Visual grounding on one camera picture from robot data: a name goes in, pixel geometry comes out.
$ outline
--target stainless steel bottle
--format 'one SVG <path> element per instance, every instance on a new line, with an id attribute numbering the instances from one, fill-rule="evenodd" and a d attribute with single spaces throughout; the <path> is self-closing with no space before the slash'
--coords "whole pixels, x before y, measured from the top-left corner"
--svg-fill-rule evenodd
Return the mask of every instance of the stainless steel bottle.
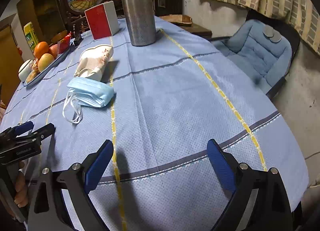
<path id="1" fill-rule="evenodd" d="M 146 46 L 156 41 L 152 0 L 122 0 L 130 41 L 133 46 Z"/>

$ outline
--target surgical face mask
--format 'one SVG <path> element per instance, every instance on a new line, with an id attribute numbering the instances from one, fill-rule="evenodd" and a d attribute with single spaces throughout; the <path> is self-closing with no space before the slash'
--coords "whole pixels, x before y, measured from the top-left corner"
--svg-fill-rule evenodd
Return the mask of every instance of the surgical face mask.
<path id="1" fill-rule="evenodd" d="M 67 87 L 70 89 L 63 104 L 62 115 L 68 122 L 74 124 L 82 120 L 81 106 L 104 107 L 115 94 L 111 86 L 89 78 L 74 77 Z M 69 103 L 76 112 L 76 118 L 73 120 L 66 118 L 64 113 Z"/>

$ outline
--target fingers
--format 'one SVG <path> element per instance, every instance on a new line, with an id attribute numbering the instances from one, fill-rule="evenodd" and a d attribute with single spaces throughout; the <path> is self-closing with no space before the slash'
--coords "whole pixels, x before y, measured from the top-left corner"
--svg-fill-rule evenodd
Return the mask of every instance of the fingers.
<path id="1" fill-rule="evenodd" d="M 27 187 L 27 185 L 24 185 L 23 188 L 19 192 L 17 192 L 17 194 L 14 198 L 14 202 L 17 205 L 19 205 L 20 203 L 23 204 L 26 199 L 28 202 L 27 192 L 28 192 L 28 187 Z"/>
<path id="2" fill-rule="evenodd" d="M 24 198 L 24 200 L 21 201 L 21 203 L 18 204 L 19 208 L 23 208 L 24 206 L 26 206 L 28 204 L 28 197 L 26 196 Z"/>
<path id="3" fill-rule="evenodd" d="M 22 169 L 24 167 L 24 162 L 23 161 L 20 161 L 19 162 L 19 169 Z"/>
<path id="4" fill-rule="evenodd" d="M 22 190 L 25 184 L 26 184 L 26 180 L 24 178 L 24 175 L 21 171 L 19 171 L 16 184 L 15 184 L 16 192 L 19 192 L 20 190 Z"/>

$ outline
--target blue seat cushion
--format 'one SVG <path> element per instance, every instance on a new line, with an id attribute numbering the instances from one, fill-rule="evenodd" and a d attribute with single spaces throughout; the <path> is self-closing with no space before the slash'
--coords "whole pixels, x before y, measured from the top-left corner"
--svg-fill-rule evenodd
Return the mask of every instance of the blue seat cushion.
<path id="1" fill-rule="evenodd" d="M 286 75 L 292 52 L 286 38 L 274 43 L 263 34 L 264 28 L 262 22 L 249 20 L 230 39 L 212 44 L 267 93 Z"/>

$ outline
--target blue tablecloth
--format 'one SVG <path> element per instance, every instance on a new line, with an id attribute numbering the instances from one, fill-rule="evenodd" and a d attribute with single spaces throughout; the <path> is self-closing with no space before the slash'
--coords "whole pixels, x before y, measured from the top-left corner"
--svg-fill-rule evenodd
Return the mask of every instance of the blue tablecloth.
<path id="1" fill-rule="evenodd" d="M 43 141 L 42 155 L 29 160 L 26 178 L 35 183 L 45 166 L 67 169 L 113 139 L 123 199 L 112 163 L 89 194 L 111 230 L 121 230 L 122 221 L 128 230 L 210 230 L 228 203 L 205 151 L 214 138 L 238 162 L 278 168 L 294 210 L 308 184 L 307 167 L 261 90 L 210 42 L 173 24 L 156 18 L 157 41 L 144 47 L 132 46 L 125 20 L 119 24 L 112 38 L 94 40 L 85 32 L 78 48 L 41 82 L 17 88 L 0 131 L 28 120 L 34 129 L 56 126 L 54 137 Z M 66 86 L 81 53 L 99 44 L 114 47 L 102 79 L 113 81 L 113 106 L 83 107 L 83 120 L 72 125 L 62 117 Z M 67 114 L 72 117 L 71 109 Z M 68 192 L 64 197 L 75 228 L 82 230 Z"/>

